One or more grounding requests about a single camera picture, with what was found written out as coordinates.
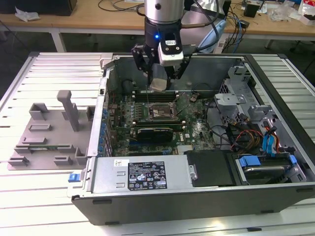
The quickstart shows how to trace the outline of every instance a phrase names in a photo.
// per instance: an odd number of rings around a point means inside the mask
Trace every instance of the blue release tab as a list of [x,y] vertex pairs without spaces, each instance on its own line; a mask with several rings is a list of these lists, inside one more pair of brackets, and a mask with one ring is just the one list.
[[293,165],[297,163],[297,160],[294,155],[290,155],[290,161],[292,162]]
[[68,182],[69,183],[80,182],[80,174],[70,174]]
[[258,156],[242,156],[239,159],[241,166],[245,167],[245,166],[260,166],[261,163],[258,159]]

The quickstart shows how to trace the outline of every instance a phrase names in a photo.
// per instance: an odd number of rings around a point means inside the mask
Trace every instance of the black connector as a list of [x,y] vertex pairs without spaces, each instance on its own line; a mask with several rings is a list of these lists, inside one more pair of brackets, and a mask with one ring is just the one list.
[[271,135],[273,132],[275,132],[277,128],[275,126],[272,126],[269,131],[266,133],[267,135]]
[[249,121],[248,116],[245,115],[244,113],[240,113],[240,119],[241,119],[243,122],[248,122],[248,121]]
[[264,127],[268,127],[269,128],[269,124],[268,124],[267,121],[264,121],[263,124],[264,124]]
[[241,27],[242,27],[243,29],[247,29],[248,26],[250,26],[250,23],[247,22],[247,21],[244,21],[244,20],[240,20],[240,23],[241,23]]

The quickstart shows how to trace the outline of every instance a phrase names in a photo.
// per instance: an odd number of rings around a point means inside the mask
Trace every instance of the white label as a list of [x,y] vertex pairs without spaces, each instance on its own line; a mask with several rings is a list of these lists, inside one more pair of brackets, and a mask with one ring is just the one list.
[[166,181],[157,181],[154,182],[155,185],[162,185],[162,184],[166,184]]
[[119,167],[119,166],[128,166],[129,159],[123,159],[123,160],[114,160],[114,167]]
[[166,40],[165,44],[167,46],[174,46],[174,45],[176,45],[176,40]]

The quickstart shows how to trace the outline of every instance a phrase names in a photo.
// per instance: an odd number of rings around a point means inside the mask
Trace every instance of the aluminum extrusion table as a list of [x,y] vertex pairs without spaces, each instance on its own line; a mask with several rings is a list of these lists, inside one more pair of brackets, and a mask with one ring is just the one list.
[[[112,54],[105,54],[111,59]],[[121,235],[251,235],[315,234],[315,199],[299,202],[280,213],[208,219],[94,226],[71,203],[67,182],[72,170],[8,171],[7,160],[30,119],[33,102],[48,109],[62,106],[60,89],[72,91],[78,109],[95,105],[102,77],[101,53],[41,53],[29,57],[0,102],[0,235],[76,236]],[[315,89],[287,59],[254,55],[274,87],[315,141]],[[257,227],[262,231],[249,232]]]

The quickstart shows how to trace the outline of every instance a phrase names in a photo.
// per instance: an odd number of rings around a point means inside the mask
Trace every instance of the blue latch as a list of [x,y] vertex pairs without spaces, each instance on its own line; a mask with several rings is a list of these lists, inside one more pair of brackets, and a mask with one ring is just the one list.
[[239,161],[242,167],[261,165],[258,156],[242,156]]
[[272,145],[274,141],[275,141],[275,138],[272,135],[265,135],[262,141],[262,150],[267,152],[271,156],[275,156],[275,154],[272,152]]
[[69,183],[80,182],[80,174],[70,174],[68,182]]
[[297,164],[297,160],[296,160],[294,155],[290,155],[289,158],[290,158],[290,161],[292,162],[293,165]]

